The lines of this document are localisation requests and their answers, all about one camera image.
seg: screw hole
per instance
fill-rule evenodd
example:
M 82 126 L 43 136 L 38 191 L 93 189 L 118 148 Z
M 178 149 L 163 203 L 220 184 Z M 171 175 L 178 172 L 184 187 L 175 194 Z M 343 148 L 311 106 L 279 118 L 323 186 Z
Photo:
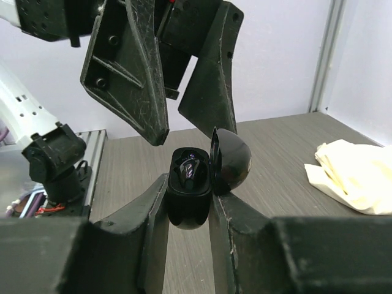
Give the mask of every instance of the screw hole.
M 198 9 L 196 7 L 192 9 L 192 14 L 193 16 L 198 17 Z
M 239 20 L 239 14 L 238 13 L 234 13 L 233 14 L 233 21 L 236 23 Z
M 109 44 L 112 46 L 116 46 L 119 43 L 119 39 L 117 36 L 110 36 L 109 37 Z
M 106 80 L 104 78 L 98 78 L 96 85 L 100 88 L 104 88 L 106 86 Z

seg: cable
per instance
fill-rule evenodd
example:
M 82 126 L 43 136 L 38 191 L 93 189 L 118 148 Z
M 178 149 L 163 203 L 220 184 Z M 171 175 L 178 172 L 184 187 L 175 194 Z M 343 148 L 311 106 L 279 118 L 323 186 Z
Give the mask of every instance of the cable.
M 16 199 L 15 201 L 13 201 L 11 203 L 11 205 L 9 205 L 6 209 L 6 217 L 11 217 L 13 212 L 15 211 L 15 208 L 28 196 L 30 196 L 32 193 L 38 192 L 38 191 L 42 191 L 42 188 L 36 188 L 32 191 L 26 192 L 24 193 L 21 197 L 19 197 L 19 199 Z
M 83 174 L 81 174 L 81 172 L 80 172 L 82 165 L 83 165 L 83 171 L 84 171 Z M 76 166 L 76 171 L 78 172 L 79 181 L 83 181 L 87 177 L 87 171 L 88 171 L 87 160 L 82 160 L 81 162 L 79 162 L 79 164 Z
M 41 189 L 37 189 L 35 192 L 32 192 L 32 193 L 31 193 L 31 196 L 30 196 L 29 200 L 27 201 L 26 205 L 25 205 L 24 208 L 23 208 L 22 213 L 21 213 L 20 216 L 19 216 L 20 219 L 22 219 L 22 218 L 25 217 L 25 215 L 26 215 L 26 213 L 28 212 L 29 207 L 30 207 L 30 205 L 31 205 L 31 203 L 32 203 L 32 201 L 33 201 L 33 199 L 34 199 L 35 196 L 36 196 L 36 194 L 42 193 L 42 192 L 45 192 L 45 190 L 41 188 Z
M 26 214 L 26 217 L 33 217 L 35 215 L 35 213 L 39 209 L 39 206 L 42 202 L 43 197 L 45 197 L 43 193 L 39 193 L 36 195 L 32 205 L 30 206 L 29 211 Z
M 4 132 L 2 134 L 0 134 L 0 142 L 2 142 L 6 138 L 6 136 L 8 135 L 9 132 L 10 132 L 10 130 L 6 127 Z
M 58 204 L 57 206 L 55 206 L 54 208 L 40 208 L 37 210 L 36 212 L 36 216 L 42 215 L 42 214 L 46 214 L 46 213 L 55 213 L 57 211 L 60 210 L 64 210 L 66 207 L 62 204 Z

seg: black plastic part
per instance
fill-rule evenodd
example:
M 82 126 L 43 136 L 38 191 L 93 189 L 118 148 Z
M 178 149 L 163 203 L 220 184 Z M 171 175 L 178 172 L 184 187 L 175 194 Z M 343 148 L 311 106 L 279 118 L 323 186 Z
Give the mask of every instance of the black plastic part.
M 73 47 L 80 47 L 80 36 L 91 33 L 99 2 L 16 0 L 23 32 L 49 42 L 70 39 Z
M 84 194 L 74 167 L 70 167 L 56 179 L 45 182 L 43 187 L 48 194 L 48 201 L 52 204 L 72 202 Z
M 169 129 L 152 15 L 154 0 L 106 0 L 80 81 L 91 97 L 157 146 Z
M 61 293 L 162 293 L 166 185 L 167 175 L 162 175 L 144 194 L 81 232 Z
M 47 183 L 59 178 L 85 155 L 86 143 L 70 127 L 58 122 L 58 128 L 40 136 L 31 136 L 33 142 L 23 151 L 30 163 L 30 178 Z
M 251 170 L 252 154 L 248 145 L 233 132 L 214 129 L 210 161 L 214 193 L 222 195 L 245 181 Z
M 159 43 L 159 52 L 164 75 L 166 97 L 170 99 L 175 97 L 176 99 L 179 94 L 177 89 L 188 66 L 190 55 L 162 42 Z
M 187 55 L 199 57 L 222 0 L 176 0 L 161 23 L 163 43 Z
M 161 29 L 160 24 L 162 20 L 167 17 L 171 10 L 172 3 L 166 0 L 155 0 L 154 8 L 154 33 L 158 36 L 158 31 Z
M 90 184 L 91 180 L 91 174 L 92 174 L 92 169 L 91 167 L 83 168 L 79 171 L 79 179 L 80 179 L 80 189 L 82 191 L 82 196 L 75 198 L 72 197 L 73 201 L 68 202 L 68 203 L 62 203 L 65 204 L 65 209 L 57 211 L 55 213 L 43 213 L 41 214 L 41 217 L 75 217 L 75 216 L 81 216 L 81 217 L 89 217 L 90 212 L 91 212 L 91 207 L 89 205 L 85 205 L 86 203 L 86 197 L 88 193 L 88 187 Z M 55 203 L 48 203 L 48 205 L 45 207 L 46 209 L 54 208 L 56 206 Z
M 227 194 L 209 215 L 217 294 L 388 293 L 392 217 L 269 220 Z
M 65 293 L 86 219 L 0 219 L 1 293 Z
M 175 89 L 165 88 L 166 98 L 177 100 L 179 92 Z
M 192 230 L 205 223 L 212 188 L 208 153 L 198 148 L 180 148 L 173 153 L 165 195 L 170 222 Z
M 213 126 L 236 133 L 232 59 L 243 17 L 233 4 L 222 2 L 178 108 L 209 138 Z

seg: white robotic arm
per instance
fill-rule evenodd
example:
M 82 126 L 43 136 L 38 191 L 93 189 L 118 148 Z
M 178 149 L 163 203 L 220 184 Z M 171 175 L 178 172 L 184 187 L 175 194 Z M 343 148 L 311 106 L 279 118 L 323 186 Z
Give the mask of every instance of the white robotic arm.
M 55 130 L 58 123 L 58 119 L 44 109 L 1 59 L 0 119 L 21 149 L 32 143 L 32 135 L 44 136 Z
M 0 18 L 5 19 L 13 26 L 20 27 L 17 5 L 15 0 L 0 0 Z

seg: open case lid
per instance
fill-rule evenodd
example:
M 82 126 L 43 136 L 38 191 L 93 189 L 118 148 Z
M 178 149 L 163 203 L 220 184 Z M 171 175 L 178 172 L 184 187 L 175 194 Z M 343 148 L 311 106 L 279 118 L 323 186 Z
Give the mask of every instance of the open case lid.
M 216 195 L 238 187 L 251 170 L 251 150 L 239 136 L 229 130 L 214 129 L 209 158 Z

